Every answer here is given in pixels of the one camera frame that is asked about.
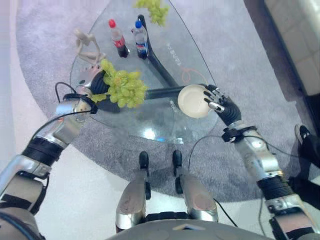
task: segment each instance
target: bottle label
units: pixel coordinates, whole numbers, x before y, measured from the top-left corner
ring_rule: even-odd
[[[148,51],[148,43],[144,42],[144,43],[135,43],[136,44],[136,48],[138,50],[138,52],[146,54]]]
[[[117,48],[120,48],[122,46],[125,45],[125,38],[124,36],[122,36],[122,38],[118,41],[113,41],[114,42],[114,45],[117,47]]]

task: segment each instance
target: plastic bottle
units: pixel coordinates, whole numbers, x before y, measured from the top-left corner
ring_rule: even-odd
[[[129,51],[126,47],[126,42],[122,31],[116,27],[116,22],[113,19],[109,20],[109,26],[111,28],[111,39],[118,50],[119,56],[121,58],[126,58]]]
[[[133,31],[133,35],[139,58],[146,59],[148,56],[148,34],[144,26],[142,26],[140,20],[137,20],[135,22],[135,29]]]

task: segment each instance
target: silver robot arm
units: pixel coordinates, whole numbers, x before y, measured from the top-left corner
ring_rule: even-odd
[[[241,120],[239,108],[213,85],[206,87],[204,99],[227,125],[222,138],[233,142],[241,154],[249,174],[261,189],[265,204],[272,214],[269,221],[277,240],[296,240],[311,233],[319,234],[300,197],[295,194],[279,167],[278,160],[269,151],[266,141],[255,126]]]
[[[92,86],[94,91],[98,89],[95,82],[98,82],[96,76],[103,76],[98,74],[101,71],[98,65],[87,69],[81,76],[87,86],[80,85],[76,93],[66,94],[57,105],[55,116],[32,136],[23,153],[16,155],[1,172],[1,240],[44,239],[34,218],[47,191],[41,180],[49,180],[53,163],[78,136],[87,116],[97,112],[90,97]]]

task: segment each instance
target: blue bottle cap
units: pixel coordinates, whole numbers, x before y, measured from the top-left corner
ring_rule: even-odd
[[[142,27],[142,23],[141,23],[140,20],[137,20],[137,21],[135,22],[135,27],[136,27],[137,29],[139,29],[139,28]]]

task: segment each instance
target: white floor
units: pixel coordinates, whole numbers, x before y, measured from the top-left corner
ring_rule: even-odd
[[[17,0],[10,1],[10,4],[10,94],[15,151],[21,153],[33,132],[47,118],[33,99],[20,69],[15,29]],[[1,168],[6,161],[9,159],[1,161]],[[103,240],[114,235],[115,210],[127,183],[96,165],[72,145],[69,146],[53,165],[47,196],[36,215],[41,233],[48,240]],[[181,198],[157,192],[151,194],[152,199],[147,202],[147,213],[186,210]],[[257,221],[259,200],[222,205],[240,228],[261,233]],[[309,205],[307,207],[320,223],[320,212]],[[272,238],[269,217],[263,206],[263,226]],[[231,224],[220,209],[219,221]]]

